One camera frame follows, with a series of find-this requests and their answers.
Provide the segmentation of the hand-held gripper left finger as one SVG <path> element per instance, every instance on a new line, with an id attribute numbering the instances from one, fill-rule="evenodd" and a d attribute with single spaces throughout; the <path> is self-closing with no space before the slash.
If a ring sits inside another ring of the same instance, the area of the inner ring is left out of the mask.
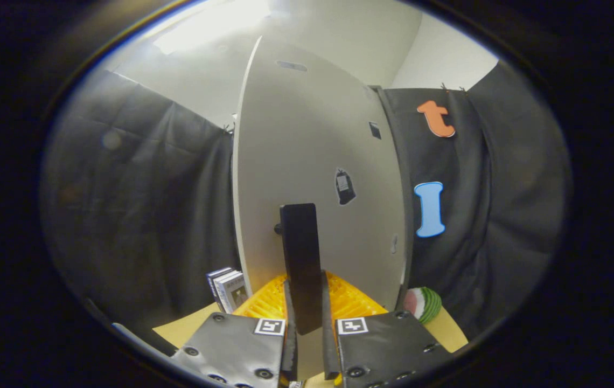
<path id="1" fill-rule="evenodd" d="M 287 276 L 270 280 L 232 314 L 211 313 L 171 359 L 230 387 L 296 382 L 297 329 Z"/>

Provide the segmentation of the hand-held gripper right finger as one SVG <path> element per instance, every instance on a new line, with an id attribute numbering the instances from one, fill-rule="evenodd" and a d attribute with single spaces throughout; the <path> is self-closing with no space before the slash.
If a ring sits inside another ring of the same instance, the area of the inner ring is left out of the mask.
<path id="1" fill-rule="evenodd" d="M 453 359 L 408 310 L 386 311 L 340 277 L 322 272 L 324 380 L 334 387 L 401 387 Z"/>

